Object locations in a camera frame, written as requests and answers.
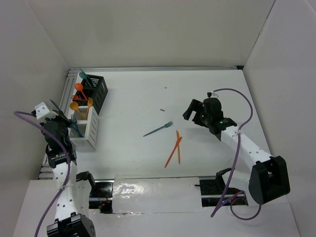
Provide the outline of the yellow fork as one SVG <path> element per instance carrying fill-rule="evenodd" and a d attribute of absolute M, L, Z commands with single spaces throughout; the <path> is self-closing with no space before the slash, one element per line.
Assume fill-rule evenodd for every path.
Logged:
<path fill-rule="evenodd" d="M 85 114 L 85 120 L 88 119 L 88 114 L 89 114 L 89 109 L 90 107 L 93 106 L 93 99 L 91 97 L 88 98 L 88 101 L 87 101 L 87 109 L 86 109 L 86 114 Z"/>

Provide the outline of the dark blue fork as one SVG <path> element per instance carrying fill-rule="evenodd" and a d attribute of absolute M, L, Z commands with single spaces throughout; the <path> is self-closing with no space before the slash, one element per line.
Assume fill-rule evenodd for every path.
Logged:
<path fill-rule="evenodd" d="M 78 127 L 78 121 L 76 119 L 75 114 L 71 114 L 71 121 L 72 121 L 72 128 L 77 132 L 77 134 L 79 135 L 80 138 L 83 137 L 83 135 L 81 134 L 79 127 Z"/>

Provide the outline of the dark blue knife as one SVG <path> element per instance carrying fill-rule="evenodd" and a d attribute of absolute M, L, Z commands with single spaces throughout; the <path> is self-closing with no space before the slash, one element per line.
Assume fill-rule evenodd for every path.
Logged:
<path fill-rule="evenodd" d="M 58 113 L 61 116 L 64 116 L 64 113 L 62 112 L 62 110 L 59 108 L 59 106 L 52 100 L 50 99 L 51 103 L 55 106 L 55 112 Z"/>

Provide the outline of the teal fork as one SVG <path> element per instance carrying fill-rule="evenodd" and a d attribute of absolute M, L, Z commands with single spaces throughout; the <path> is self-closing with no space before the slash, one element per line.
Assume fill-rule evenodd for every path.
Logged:
<path fill-rule="evenodd" d="M 169 127 L 172 126 L 172 125 L 173 125 L 173 122 L 170 121 L 170 122 L 164 124 L 163 126 L 161 126 L 161 127 L 159 127 L 159 128 L 156 128 L 155 130 L 152 130 L 152 131 L 150 131 L 149 133 L 143 135 L 143 137 L 146 137 L 146 136 L 148 136 L 148 135 L 151 135 L 151 134 L 153 134 L 153 133 L 155 133 L 155 132 L 157 132 L 157 131 L 160 131 L 160 130 L 162 130 L 162 129 L 164 129 L 164 128 L 169 128 Z"/>

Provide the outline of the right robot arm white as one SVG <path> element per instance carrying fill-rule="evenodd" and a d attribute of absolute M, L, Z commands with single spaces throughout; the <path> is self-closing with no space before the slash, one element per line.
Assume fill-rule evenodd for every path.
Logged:
<path fill-rule="evenodd" d="M 207 98 L 202 102 L 192 100 L 183 113 L 183 118 L 188 120 L 192 112 L 196 113 L 193 117 L 194 124 L 208 128 L 218 140 L 238 151 L 238 157 L 250 170 L 250 173 L 242 173 L 228 168 L 217 172 L 218 176 L 224 176 L 215 182 L 218 192 L 225 194 L 232 188 L 237 188 L 245 192 L 251 206 L 263 205 L 290 193 L 285 159 L 262 150 L 238 129 L 231 118 L 224 117 L 217 98 Z"/>

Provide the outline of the orange knife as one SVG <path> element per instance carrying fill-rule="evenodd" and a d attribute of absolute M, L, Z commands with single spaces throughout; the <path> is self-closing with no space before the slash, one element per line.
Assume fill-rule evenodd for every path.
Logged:
<path fill-rule="evenodd" d="M 179 137 L 179 138 L 177 139 L 177 141 L 176 141 L 176 143 L 175 143 L 175 146 L 174 146 L 174 148 L 173 148 L 173 150 L 172 150 L 172 152 L 171 152 L 169 158 L 167 159 L 167 161 L 166 161 L 166 163 L 165 163 L 164 168 L 166 168 L 166 167 L 168 166 L 168 164 L 169 164 L 169 162 L 170 162 L 170 160 L 171 160 L 171 158 L 172 158 L 174 152 L 176 151 L 177 147 L 179 146 L 181 140 L 182 140 L 182 137 Z"/>

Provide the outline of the yellow spoon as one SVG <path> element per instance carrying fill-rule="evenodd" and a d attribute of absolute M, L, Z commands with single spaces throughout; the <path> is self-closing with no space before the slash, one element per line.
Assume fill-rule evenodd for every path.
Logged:
<path fill-rule="evenodd" d="M 80 116 L 81 116 L 84 120 L 86 120 L 86 116 L 79 110 L 79 105 L 78 105 L 77 102 L 71 102 L 71 103 L 70 103 L 70 108 L 71 108 L 72 110 L 74 110 L 74 111 L 77 111 L 77 112 L 80 114 Z"/>

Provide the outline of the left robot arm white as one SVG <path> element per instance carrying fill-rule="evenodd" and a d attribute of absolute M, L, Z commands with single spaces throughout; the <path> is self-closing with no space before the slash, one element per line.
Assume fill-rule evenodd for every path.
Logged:
<path fill-rule="evenodd" d="M 71 121 L 61 111 L 53 110 L 45 115 L 41 126 L 57 188 L 52 201 L 56 205 L 54 222 L 46 227 L 46 233 L 49 237 L 94 237 L 96 230 L 88 210 L 97 184 L 90 172 L 78 173 L 77 154 L 68 131 Z"/>

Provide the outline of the teal spoon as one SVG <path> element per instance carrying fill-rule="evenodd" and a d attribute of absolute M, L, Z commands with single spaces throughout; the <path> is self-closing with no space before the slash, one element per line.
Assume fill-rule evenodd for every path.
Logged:
<path fill-rule="evenodd" d="M 92 82 L 91 78 L 82 69 L 80 69 L 79 76 L 82 79 L 86 80 L 89 87 L 93 87 L 93 82 Z"/>

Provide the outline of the yellow knife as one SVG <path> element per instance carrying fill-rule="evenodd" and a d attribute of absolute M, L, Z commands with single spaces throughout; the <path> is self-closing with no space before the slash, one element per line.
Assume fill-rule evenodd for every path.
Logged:
<path fill-rule="evenodd" d="M 180 138 L 180 134 L 179 134 L 178 130 L 176 130 L 176 136 L 177 136 L 177 139 Z M 178 155 L 178 164 L 181 164 L 181 154 L 180 154 L 180 146 L 179 146 L 179 144 L 177 146 L 177 155 Z"/>

